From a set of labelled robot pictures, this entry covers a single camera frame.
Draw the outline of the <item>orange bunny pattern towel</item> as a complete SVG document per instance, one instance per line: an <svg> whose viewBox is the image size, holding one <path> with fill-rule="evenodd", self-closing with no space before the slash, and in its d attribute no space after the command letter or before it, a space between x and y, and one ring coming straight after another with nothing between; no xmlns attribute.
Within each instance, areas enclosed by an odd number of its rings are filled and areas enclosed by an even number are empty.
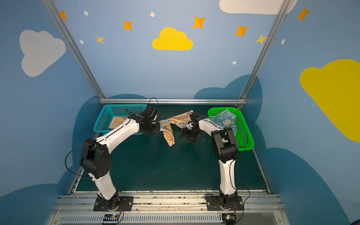
<svg viewBox="0 0 360 225"><path fill-rule="evenodd" d="M127 119L128 117L123 117L123 116L113 117L112 121L110 122L109 129L113 130L117 128L118 126L123 124Z"/></svg>

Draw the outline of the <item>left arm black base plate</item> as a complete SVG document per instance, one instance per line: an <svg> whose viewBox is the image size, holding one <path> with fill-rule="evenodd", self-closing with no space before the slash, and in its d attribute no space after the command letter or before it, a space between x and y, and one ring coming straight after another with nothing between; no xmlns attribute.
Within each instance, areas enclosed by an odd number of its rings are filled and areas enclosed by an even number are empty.
<svg viewBox="0 0 360 225"><path fill-rule="evenodd" d="M93 208L94 212L115 212L123 210L129 212L133 205L133 196L117 196L115 195L110 200L106 200L99 195L95 201Z"/></svg>

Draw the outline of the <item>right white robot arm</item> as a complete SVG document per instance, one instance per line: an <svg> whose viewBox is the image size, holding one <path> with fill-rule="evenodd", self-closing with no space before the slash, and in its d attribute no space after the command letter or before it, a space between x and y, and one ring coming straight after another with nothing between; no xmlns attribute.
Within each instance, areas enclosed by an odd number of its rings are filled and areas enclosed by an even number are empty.
<svg viewBox="0 0 360 225"><path fill-rule="evenodd" d="M199 116L196 112L189 116L190 121L182 129L180 138L186 137L189 142L196 142L202 132L211 137L213 153L220 168L219 201L223 207L231 205L238 198L234 166L239 148L233 130L217 125L210 119Z"/></svg>

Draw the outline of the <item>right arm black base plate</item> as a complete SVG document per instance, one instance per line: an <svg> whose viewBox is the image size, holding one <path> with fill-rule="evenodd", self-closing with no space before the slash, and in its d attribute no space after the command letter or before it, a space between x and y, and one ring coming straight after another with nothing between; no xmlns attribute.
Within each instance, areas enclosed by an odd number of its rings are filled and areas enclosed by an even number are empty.
<svg viewBox="0 0 360 225"><path fill-rule="evenodd" d="M242 211L244 203L240 196L226 199L220 196L206 195L207 211Z"/></svg>

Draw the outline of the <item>teal plastic basket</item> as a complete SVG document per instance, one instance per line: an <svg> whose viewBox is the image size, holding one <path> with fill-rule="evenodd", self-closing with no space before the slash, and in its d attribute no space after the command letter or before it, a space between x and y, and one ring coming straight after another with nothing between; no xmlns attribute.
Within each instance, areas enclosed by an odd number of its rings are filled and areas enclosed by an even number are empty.
<svg viewBox="0 0 360 225"><path fill-rule="evenodd" d="M93 131L107 134L116 125L123 123L131 114L140 114L146 109L146 104L113 104L106 105L100 111Z"/></svg>

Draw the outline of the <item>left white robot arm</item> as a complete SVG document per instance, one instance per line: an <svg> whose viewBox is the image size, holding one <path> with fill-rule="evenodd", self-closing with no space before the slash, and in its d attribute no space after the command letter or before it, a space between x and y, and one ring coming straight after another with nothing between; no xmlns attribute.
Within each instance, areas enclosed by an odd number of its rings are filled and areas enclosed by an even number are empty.
<svg viewBox="0 0 360 225"><path fill-rule="evenodd" d="M121 206L118 191L110 175L110 155L115 148L135 133L152 135L160 132L156 121L158 110L147 105L145 111L131 114L109 133L93 140L88 138L82 148L80 166L88 173L97 188L97 205L100 211L115 211Z"/></svg>

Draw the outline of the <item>green plastic basket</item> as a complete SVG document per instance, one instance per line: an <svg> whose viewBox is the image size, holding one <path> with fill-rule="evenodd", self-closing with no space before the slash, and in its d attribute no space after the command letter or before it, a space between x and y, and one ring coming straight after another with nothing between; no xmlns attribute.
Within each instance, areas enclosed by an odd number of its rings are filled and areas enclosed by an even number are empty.
<svg viewBox="0 0 360 225"><path fill-rule="evenodd" d="M214 107L208 110L208 117L211 119L211 116L219 115L227 109L233 112L237 117L237 133L235 139L238 144L239 151L242 152L252 150L255 142L245 121L245 118L239 109L234 107Z"/></svg>

